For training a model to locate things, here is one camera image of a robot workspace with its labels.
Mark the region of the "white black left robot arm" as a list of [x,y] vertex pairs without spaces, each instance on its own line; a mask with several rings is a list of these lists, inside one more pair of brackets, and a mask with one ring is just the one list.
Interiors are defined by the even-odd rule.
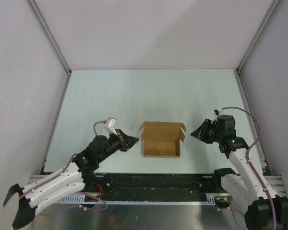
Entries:
[[108,137],[97,135],[56,172],[25,186],[12,185],[3,205],[6,206],[13,195],[19,198],[12,219],[6,222],[7,229],[19,230],[27,226],[41,211],[65,196],[94,190],[97,184],[94,172],[100,163],[116,151],[129,151],[138,141],[138,137],[126,135],[121,129],[116,129]]

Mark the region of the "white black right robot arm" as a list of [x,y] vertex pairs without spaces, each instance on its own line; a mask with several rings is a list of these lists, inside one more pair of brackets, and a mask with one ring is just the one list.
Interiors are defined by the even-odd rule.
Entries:
[[243,212],[249,230],[287,230],[288,198],[280,196],[252,162],[250,147],[238,137],[235,119],[231,115],[218,115],[206,119],[191,136],[206,144],[217,143],[221,153],[235,169],[214,171],[212,188],[227,191]]

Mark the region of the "brown cardboard box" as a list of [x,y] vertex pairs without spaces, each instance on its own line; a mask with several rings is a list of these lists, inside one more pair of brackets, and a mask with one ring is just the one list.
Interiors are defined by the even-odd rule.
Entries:
[[[152,158],[179,158],[181,143],[187,129],[182,122],[144,121],[139,130],[143,146],[143,156]],[[166,146],[166,155],[159,156],[157,147]]]

